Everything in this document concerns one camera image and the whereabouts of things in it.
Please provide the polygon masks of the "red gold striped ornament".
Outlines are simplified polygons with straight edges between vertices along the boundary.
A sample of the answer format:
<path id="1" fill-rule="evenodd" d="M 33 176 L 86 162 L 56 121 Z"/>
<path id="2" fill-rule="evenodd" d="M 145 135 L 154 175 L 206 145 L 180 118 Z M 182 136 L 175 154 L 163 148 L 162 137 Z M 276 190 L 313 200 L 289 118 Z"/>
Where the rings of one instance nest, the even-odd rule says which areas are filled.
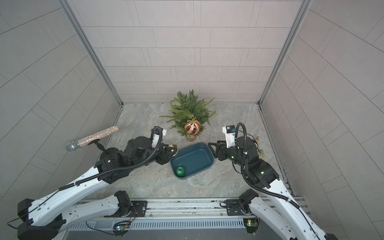
<path id="1" fill-rule="evenodd" d="M 196 135 L 201 130 L 201 124 L 198 120 L 192 119 L 185 123 L 185 130 L 188 135 Z"/>

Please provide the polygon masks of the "small gold ball ornament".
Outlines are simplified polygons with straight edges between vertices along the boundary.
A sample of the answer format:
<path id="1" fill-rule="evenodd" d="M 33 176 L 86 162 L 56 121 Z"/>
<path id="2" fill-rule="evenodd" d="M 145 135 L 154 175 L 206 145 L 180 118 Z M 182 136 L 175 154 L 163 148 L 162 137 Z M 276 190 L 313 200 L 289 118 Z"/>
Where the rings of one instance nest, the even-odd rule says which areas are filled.
<path id="1" fill-rule="evenodd" d="M 168 145 L 169 148 L 169 154 L 174 157 L 178 154 L 179 148 L 177 145 Z"/>

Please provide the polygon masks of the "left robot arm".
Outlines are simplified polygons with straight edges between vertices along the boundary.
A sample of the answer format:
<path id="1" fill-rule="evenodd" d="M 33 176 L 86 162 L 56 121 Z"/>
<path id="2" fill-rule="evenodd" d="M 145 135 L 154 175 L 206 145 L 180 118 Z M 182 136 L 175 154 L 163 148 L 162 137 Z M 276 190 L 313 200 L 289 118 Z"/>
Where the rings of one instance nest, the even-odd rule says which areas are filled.
<path id="1" fill-rule="evenodd" d="M 79 204 L 91 193 L 127 177 L 134 169 L 152 162 L 164 165 L 178 153 L 178 147 L 162 142 L 154 134 L 151 138 L 129 140 L 125 150 L 100 144 L 100 160 L 71 183 L 41 199 L 25 199 L 18 203 L 19 240 L 52 240 L 70 227 L 98 217 L 126 217 L 133 211 L 127 192 L 118 191 L 99 201 Z"/>

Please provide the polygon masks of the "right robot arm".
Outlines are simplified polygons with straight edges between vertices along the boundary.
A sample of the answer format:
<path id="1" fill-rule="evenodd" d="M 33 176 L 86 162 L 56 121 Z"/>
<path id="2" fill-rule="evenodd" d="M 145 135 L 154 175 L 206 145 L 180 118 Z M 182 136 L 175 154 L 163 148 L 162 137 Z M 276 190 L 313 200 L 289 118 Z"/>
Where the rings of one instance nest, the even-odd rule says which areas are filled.
<path id="1" fill-rule="evenodd" d="M 283 240 L 335 240 L 300 207 L 275 169 L 259 156 L 257 141 L 238 137 L 234 144 L 209 143 L 214 157 L 240 166 L 240 174 L 250 189 L 239 197 L 243 212 L 266 223 Z"/>

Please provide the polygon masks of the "small green christmas tree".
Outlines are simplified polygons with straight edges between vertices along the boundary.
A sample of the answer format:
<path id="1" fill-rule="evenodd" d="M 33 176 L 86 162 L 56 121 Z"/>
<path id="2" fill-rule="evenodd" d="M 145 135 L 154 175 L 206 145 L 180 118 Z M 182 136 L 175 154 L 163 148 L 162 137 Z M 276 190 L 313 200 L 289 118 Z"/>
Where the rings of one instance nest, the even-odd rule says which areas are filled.
<path id="1" fill-rule="evenodd" d="M 198 136 L 202 134 L 205 125 L 210 125 L 210 119 L 216 114 L 210 110 L 208 106 L 214 101 L 199 99 L 194 90 L 190 90 L 188 94 L 178 92 L 170 102 L 170 114 L 162 115 L 162 118 L 167 119 L 167 123 L 172 123 L 171 128 L 186 138 L 189 142 L 194 142 Z M 188 120 L 196 119 L 201 124 L 201 130 L 194 136 L 188 135 L 185 130 L 185 123 Z"/>

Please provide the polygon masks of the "teal plastic tray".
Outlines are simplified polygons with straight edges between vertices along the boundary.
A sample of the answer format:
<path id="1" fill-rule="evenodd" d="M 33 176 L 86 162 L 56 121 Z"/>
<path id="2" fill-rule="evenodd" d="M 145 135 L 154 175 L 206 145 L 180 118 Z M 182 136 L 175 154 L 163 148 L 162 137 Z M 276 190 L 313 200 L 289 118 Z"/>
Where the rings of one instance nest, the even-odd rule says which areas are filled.
<path id="1" fill-rule="evenodd" d="M 178 154 L 170 160 L 173 173 L 175 177 L 180 180 L 185 180 L 210 168 L 213 163 L 214 155 L 205 143 L 196 143 L 181 149 Z M 183 178 L 179 178 L 175 174 L 175 169 L 179 166 L 183 166 L 186 169 L 186 175 Z"/>

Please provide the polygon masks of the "green glitter ball ornament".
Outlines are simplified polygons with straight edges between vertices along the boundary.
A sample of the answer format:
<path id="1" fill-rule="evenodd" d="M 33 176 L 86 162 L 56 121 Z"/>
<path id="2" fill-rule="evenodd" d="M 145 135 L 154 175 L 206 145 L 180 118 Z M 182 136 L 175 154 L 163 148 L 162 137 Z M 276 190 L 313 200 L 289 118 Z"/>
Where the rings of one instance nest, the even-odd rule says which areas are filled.
<path id="1" fill-rule="evenodd" d="M 186 169 L 183 166 L 179 166 L 175 169 L 175 174 L 179 178 L 183 178 L 186 175 Z"/>

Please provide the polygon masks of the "small yellow toy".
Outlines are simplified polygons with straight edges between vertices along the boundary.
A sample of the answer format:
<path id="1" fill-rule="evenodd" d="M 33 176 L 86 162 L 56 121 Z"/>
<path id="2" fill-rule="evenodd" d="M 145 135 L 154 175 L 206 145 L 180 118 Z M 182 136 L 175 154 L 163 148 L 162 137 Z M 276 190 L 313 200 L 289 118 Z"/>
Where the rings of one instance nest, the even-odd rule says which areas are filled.
<path id="1" fill-rule="evenodd" d="M 259 157 L 262 157 L 262 156 L 264 155 L 264 152 L 263 152 L 263 150 L 261 150 L 261 149 L 258 149 L 258 155 L 259 155 Z"/>

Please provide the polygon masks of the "right circuit board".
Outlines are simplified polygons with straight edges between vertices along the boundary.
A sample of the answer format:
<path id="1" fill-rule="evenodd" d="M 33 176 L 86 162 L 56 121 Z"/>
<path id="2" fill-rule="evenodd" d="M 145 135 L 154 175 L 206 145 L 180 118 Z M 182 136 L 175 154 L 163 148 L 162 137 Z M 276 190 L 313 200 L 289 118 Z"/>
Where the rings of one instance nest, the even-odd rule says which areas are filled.
<path id="1" fill-rule="evenodd" d="M 244 226 L 248 234 L 255 234 L 259 230 L 260 220 L 258 217 L 243 220 Z"/>

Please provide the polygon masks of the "circuit board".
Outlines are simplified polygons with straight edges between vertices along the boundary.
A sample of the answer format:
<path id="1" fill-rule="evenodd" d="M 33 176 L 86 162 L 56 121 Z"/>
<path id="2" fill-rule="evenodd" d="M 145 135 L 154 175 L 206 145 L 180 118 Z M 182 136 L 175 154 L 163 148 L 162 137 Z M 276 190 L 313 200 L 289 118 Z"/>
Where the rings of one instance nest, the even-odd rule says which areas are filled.
<path id="1" fill-rule="evenodd" d="M 258 217 L 243 220 L 244 226 L 248 234 L 255 234 L 259 230 L 260 220 Z"/>
<path id="2" fill-rule="evenodd" d="M 112 230 L 116 237 L 121 236 L 123 237 L 128 231 L 132 224 L 132 221 L 121 221 L 116 224 L 114 224 Z"/>

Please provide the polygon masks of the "left circuit board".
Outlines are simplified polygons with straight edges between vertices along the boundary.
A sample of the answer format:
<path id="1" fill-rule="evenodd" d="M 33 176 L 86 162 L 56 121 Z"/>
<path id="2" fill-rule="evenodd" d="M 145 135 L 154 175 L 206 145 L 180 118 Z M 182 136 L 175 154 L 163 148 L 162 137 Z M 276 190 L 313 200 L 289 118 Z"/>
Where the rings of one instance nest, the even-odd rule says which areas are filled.
<path id="1" fill-rule="evenodd" d="M 132 224 L 132 221 L 121 221 L 116 224 L 114 224 L 112 230 L 116 237 L 121 236 L 123 237 L 128 231 Z"/>

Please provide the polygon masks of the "glitter microphone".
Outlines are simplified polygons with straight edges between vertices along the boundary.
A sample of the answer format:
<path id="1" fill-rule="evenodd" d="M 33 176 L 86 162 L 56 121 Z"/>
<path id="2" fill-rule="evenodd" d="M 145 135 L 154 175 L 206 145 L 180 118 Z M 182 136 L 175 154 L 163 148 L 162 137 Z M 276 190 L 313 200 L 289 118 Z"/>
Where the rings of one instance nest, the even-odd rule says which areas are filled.
<path id="1" fill-rule="evenodd" d="M 115 134 L 119 131 L 119 128 L 117 126 L 113 126 L 113 127 L 110 127 L 108 129 L 105 129 L 105 130 L 102 130 L 100 132 L 97 132 L 95 134 L 92 134 L 88 137 L 85 137 L 85 138 L 82 138 L 82 139 L 79 139 L 79 140 L 76 140 L 76 141 L 72 141 L 72 142 L 69 142 L 67 145 L 66 145 L 66 150 L 68 152 L 75 152 L 77 151 L 78 149 L 84 147 L 84 146 L 87 146 L 89 144 L 92 144 L 94 141 L 96 140 L 101 140 L 103 138 L 106 138 L 112 134 Z"/>

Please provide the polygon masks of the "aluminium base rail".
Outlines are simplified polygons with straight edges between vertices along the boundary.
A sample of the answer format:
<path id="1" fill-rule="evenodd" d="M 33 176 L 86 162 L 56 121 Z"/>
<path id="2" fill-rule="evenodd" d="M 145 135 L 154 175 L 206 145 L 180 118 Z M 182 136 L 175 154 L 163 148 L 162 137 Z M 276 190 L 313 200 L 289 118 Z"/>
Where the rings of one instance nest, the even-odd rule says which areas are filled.
<path id="1" fill-rule="evenodd" d="M 69 230 L 113 234 L 114 224 L 121 221 L 132 221 L 129 231 L 246 229 L 243 219 L 257 217 L 244 213 L 238 198 L 136 200 L 133 206 L 128 217 L 82 220 Z"/>

